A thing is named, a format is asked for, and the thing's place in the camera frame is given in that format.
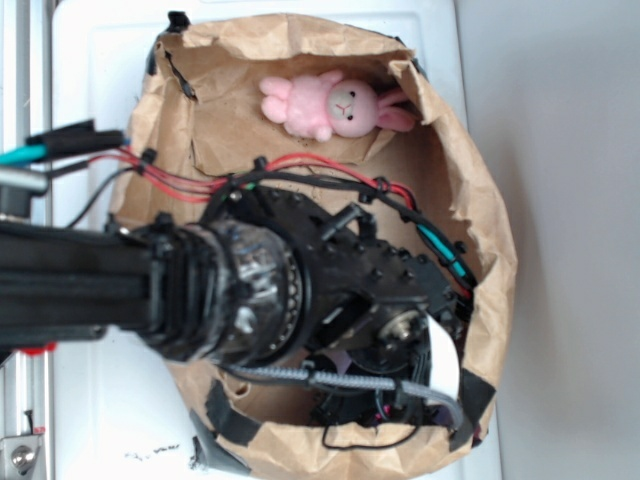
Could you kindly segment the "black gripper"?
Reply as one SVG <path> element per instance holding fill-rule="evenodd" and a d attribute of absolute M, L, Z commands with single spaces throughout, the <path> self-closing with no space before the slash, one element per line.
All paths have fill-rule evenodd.
<path fill-rule="evenodd" d="M 355 204 L 329 213 L 309 197 L 269 187 L 212 203 L 209 225 L 233 274 L 233 316 L 215 351 L 258 368 L 300 350 L 343 352 L 359 368 L 404 375 L 455 395 L 457 296 L 439 268 L 380 239 Z"/>

